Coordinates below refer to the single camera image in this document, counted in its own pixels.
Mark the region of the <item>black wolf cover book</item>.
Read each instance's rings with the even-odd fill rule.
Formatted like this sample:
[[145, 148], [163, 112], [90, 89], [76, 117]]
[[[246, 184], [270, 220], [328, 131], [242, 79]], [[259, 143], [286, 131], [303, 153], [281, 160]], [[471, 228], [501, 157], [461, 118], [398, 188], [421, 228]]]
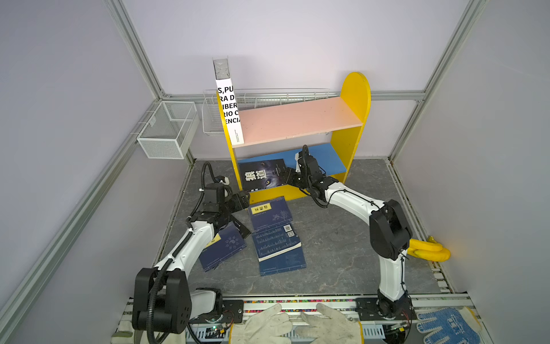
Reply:
[[286, 183], [286, 164], [283, 159], [239, 163], [244, 191], [276, 188]]

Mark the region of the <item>blue book with barcode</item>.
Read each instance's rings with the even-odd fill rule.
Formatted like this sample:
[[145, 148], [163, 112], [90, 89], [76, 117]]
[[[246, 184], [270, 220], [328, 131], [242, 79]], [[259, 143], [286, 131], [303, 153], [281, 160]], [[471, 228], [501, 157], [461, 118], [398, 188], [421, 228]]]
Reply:
[[259, 262], [267, 261], [302, 246], [291, 224], [272, 226], [252, 234]]

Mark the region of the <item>white book black lettering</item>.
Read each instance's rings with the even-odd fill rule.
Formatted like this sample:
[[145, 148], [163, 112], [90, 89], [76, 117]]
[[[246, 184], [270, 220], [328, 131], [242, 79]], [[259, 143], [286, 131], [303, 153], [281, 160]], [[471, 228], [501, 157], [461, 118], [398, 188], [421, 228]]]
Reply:
[[236, 93], [231, 80], [229, 61], [227, 58], [213, 60], [216, 87], [221, 104], [221, 118], [233, 146], [245, 143]]

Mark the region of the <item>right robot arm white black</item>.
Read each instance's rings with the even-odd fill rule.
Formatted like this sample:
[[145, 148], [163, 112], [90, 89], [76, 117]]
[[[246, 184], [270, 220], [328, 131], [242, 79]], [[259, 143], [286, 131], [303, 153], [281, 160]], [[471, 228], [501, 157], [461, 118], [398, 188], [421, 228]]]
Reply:
[[400, 203], [366, 196], [326, 175], [306, 145], [295, 155], [295, 160], [296, 168], [290, 169], [286, 178], [290, 186], [311, 197], [317, 206], [323, 209], [338, 206], [369, 227], [370, 244], [380, 264], [377, 301], [370, 312], [388, 320], [400, 315], [410, 320], [413, 303], [405, 284], [405, 261], [413, 234]]

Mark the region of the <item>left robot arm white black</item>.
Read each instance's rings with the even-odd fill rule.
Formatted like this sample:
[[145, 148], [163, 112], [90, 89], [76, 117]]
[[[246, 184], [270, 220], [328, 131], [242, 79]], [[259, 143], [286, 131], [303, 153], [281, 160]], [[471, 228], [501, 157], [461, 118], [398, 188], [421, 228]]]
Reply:
[[162, 343], [181, 334], [202, 315], [219, 316], [223, 297], [217, 289], [191, 291], [188, 275], [207, 245], [249, 206], [245, 191], [234, 193], [225, 176], [215, 176], [210, 162], [201, 169], [199, 200], [186, 218], [186, 233], [154, 267], [135, 278], [132, 327], [143, 331], [149, 343]]

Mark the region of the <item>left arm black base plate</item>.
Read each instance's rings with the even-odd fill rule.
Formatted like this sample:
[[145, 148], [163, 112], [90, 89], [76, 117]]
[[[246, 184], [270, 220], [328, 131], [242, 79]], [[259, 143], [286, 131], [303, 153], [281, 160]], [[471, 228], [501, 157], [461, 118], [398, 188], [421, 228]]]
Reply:
[[190, 320], [191, 324], [241, 323], [244, 315], [244, 301], [241, 299], [222, 299], [215, 302], [213, 310], [201, 313]]

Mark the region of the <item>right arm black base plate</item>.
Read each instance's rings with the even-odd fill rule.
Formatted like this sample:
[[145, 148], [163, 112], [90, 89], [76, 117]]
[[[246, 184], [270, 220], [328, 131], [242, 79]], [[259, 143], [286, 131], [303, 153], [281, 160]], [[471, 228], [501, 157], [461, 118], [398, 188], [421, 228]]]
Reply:
[[403, 297], [398, 301], [386, 298], [356, 298], [356, 312], [361, 321], [415, 320], [412, 302]]

